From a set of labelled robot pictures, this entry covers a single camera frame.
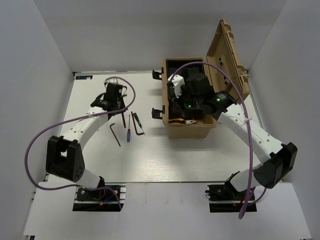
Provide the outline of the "yellow black needle-nose pliers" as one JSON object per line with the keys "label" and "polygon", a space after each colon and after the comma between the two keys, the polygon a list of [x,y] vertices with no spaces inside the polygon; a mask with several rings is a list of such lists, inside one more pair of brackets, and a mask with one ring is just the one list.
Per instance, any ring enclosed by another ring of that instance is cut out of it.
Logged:
{"label": "yellow black needle-nose pliers", "polygon": [[192,125],[192,124],[202,124],[203,121],[190,119],[190,120],[184,120],[183,123],[186,125]]}

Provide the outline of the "tan plastic toolbox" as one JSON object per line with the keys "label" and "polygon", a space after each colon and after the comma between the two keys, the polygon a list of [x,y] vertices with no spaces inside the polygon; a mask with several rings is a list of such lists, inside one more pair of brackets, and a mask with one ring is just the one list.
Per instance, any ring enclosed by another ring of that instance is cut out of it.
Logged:
{"label": "tan plastic toolbox", "polygon": [[[240,63],[235,46],[234,35],[231,26],[221,19],[217,25],[216,32],[208,49],[205,58],[166,58],[161,66],[161,71],[152,72],[153,79],[162,82],[162,109],[153,109],[151,115],[154,119],[161,119],[167,128],[170,139],[181,138],[206,138],[211,129],[218,125],[218,122],[210,115],[205,115],[197,110],[187,117],[183,117],[173,106],[172,98],[174,90],[167,87],[168,78],[166,72],[166,60],[194,60],[202,61],[190,62],[179,67],[174,73],[184,67],[201,64],[204,66],[204,74],[208,77],[215,92],[226,91],[235,99],[238,99],[237,92],[241,93],[243,99],[250,94],[249,78],[245,75],[245,67]],[[180,124],[169,123],[169,119],[200,120],[202,124]]]}

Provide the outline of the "brown long hex key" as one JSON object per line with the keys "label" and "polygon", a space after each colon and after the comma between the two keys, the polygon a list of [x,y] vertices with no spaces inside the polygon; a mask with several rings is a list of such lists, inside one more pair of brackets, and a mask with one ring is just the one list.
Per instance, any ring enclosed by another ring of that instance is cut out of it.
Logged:
{"label": "brown long hex key", "polygon": [[126,129],[127,128],[127,124],[126,124],[126,120],[125,120],[125,114],[123,112],[121,113],[121,117],[122,117],[123,127]]}

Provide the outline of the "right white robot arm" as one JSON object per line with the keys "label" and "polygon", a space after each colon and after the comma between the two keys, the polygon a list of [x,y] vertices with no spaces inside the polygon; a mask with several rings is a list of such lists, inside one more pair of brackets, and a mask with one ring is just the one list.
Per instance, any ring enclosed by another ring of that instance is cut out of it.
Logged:
{"label": "right white robot arm", "polygon": [[260,163],[252,169],[234,173],[225,181],[229,198],[238,199],[247,187],[272,189],[293,169],[298,148],[292,142],[282,143],[246,117],[244,108],[228,92],[214,91],[205,74],[196,73],[188,79],[172,74],[168,85],[174,90],[173,103],[181,113],[200,110],[228,127],[247,146],[252,146]]}

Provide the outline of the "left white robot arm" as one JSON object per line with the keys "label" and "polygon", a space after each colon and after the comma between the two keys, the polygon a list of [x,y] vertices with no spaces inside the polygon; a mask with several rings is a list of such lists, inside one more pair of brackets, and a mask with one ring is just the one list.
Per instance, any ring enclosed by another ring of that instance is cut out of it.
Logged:
{"label": "left white robot arm", "polygon": [[89,139],[118,111],[125,107],[125,86],[108,83],[106,90],[90,104],[87,118],[79,120],[61,136],[52,136],[47,142],[47,173],[88,188],[88,193],[99,200],[105,196],[104,179],[86,169],[83,149]]}

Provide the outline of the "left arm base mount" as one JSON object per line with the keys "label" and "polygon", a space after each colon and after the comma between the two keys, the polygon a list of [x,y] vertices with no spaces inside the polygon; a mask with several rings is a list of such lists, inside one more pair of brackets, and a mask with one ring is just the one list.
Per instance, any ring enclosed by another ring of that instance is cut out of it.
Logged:
{"label": "left arm base mount", "polygon": [[109,189],[85,190],[78,188],[73,202],[73,212],[120,212],[125,203],[126,184],[107,185]]}

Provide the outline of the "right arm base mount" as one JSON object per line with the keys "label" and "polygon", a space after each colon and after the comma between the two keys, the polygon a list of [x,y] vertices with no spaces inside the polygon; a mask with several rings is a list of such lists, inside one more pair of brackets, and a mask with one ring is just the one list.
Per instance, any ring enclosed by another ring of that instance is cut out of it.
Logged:
{"label": "right arm base mount", "polygon": [[233,193],[224,184],[209,184],[208,196],[210,213],[239,213],[245,203],[246,191]]}

